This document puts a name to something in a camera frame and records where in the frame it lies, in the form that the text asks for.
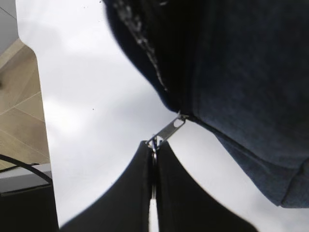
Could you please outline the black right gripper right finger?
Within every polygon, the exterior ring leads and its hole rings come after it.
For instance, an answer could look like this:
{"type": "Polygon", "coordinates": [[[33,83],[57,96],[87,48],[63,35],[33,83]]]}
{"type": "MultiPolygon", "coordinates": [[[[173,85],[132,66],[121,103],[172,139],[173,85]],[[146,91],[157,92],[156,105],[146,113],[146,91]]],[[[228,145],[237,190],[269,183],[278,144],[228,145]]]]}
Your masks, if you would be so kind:
{"type": "Polygon", "coordinates": [[[156,204],[161,232],[257,230],[211,197],[182,166],[169,143],[162,143],[156,156],[156,204]]]}

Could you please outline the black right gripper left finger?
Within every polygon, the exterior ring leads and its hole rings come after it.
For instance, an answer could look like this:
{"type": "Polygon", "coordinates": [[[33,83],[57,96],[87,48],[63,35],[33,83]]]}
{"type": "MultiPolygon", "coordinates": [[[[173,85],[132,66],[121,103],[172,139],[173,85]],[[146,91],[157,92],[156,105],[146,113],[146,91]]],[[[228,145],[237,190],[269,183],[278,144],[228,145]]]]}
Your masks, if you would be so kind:
{"type": "Polygon", "coordinates": [[[115,183],[60,227],[62,232],[147,232],[152,196],[152,151],[141,141],[115,183]]]}

